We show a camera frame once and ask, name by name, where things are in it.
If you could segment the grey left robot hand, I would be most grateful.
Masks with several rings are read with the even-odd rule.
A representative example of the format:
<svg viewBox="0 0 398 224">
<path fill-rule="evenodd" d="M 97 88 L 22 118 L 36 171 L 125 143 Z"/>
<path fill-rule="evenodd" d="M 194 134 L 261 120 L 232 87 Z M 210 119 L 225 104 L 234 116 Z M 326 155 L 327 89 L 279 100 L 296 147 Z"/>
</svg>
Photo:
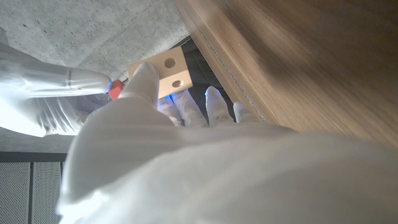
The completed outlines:
<svg viewBox="0 0 398 224">
<path fill-rule="evenodd" d="M 158 103 L 141 64 L 72 142 L 62 223 L 396 223 L 397 152 L 260 123 L 215 88 Z"/>
</svg>

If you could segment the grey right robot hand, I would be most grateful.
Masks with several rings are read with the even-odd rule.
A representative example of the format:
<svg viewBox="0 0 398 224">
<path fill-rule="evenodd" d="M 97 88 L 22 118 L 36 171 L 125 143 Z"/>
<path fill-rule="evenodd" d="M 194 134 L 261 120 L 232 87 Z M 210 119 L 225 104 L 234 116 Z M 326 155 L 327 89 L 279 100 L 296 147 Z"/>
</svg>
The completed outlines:
<svg viewBox="0 0 398 224">
<path fill-rule="evenodd" d="M 42 62 L 1 31 L 1 127 L 44 137 L 74 136 L 104 106 L 111 80 L 102 73 Z"/>
</svg>

